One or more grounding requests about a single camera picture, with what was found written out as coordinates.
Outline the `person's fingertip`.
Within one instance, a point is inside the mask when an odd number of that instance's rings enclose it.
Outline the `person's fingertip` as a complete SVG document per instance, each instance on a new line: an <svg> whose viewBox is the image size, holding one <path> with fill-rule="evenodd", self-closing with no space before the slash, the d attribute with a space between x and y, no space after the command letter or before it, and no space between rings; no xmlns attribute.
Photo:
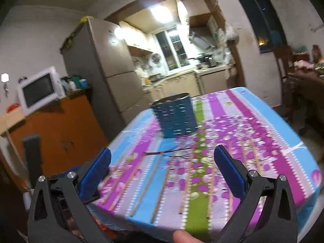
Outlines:
<svg viewBox="0 0 324 243"><path fill-rule="evenodd" d="M173 241L174 243L203 243L184 230L175 231L173 233Z"/></svg>

